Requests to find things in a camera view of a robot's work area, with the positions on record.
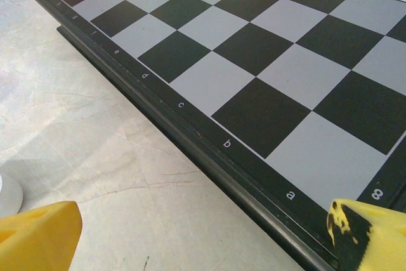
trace white floor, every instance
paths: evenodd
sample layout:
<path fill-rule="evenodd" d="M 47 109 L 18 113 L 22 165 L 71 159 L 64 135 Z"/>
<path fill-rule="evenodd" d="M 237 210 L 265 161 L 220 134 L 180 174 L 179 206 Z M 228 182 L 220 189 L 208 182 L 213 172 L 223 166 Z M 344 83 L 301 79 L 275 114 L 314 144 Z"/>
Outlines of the white floor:
<path fill-rule="evenodd" d="M 56 31 L 0 0 L 0 171 L 79 203 L 71 270 L 302 270 Z"/>

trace yellow sponge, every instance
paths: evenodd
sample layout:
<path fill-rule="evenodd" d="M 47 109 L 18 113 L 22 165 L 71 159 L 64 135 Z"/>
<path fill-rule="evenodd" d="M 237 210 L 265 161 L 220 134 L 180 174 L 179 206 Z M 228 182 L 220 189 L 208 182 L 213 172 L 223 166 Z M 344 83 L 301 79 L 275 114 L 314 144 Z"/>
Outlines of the yellow sponge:
<path fill-rule="evenodd" d="M 0 219 L 0 271 L 67 271 L 81 232 L 72 201 Z"/>
<path fill-rule="evenodd" d="M 406 271 L 405 213 L 336 199 L 327 228 L 340 271 Z"/>

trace chessboard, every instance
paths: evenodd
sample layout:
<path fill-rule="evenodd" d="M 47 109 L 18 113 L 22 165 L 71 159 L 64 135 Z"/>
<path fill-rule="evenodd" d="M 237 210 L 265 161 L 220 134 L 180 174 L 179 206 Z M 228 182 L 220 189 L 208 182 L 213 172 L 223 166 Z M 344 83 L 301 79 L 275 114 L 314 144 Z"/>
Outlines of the chessboard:
<path fill-rule="evenodd" d="M 405 209 L 406 3 L 37 1 L 305 268 L 333 199 Z"/>

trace white object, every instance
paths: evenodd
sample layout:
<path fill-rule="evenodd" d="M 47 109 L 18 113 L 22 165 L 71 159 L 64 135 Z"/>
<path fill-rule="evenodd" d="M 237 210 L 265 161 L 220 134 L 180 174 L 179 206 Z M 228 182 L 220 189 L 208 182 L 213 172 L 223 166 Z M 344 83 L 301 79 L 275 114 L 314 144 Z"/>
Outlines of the white object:
<path fill-rule="evenodd" d="M 0 173 L 0 218 L 17 214 L 23 202 L 23 190 L 17 181 Z"/>

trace number 8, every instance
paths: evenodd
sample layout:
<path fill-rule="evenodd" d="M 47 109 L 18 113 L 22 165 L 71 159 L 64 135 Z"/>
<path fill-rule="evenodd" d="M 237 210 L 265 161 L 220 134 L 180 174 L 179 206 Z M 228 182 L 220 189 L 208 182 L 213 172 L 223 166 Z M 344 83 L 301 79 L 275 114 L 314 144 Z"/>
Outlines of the number 8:
<path fill-rule="evenodd" d="M 380 200 L 380 198 L 383 196 L 383 191 L 376 188 L 374 190 L 374 192 L 372 193 L 372 198 L 374 198 L 375 200 Z"/>

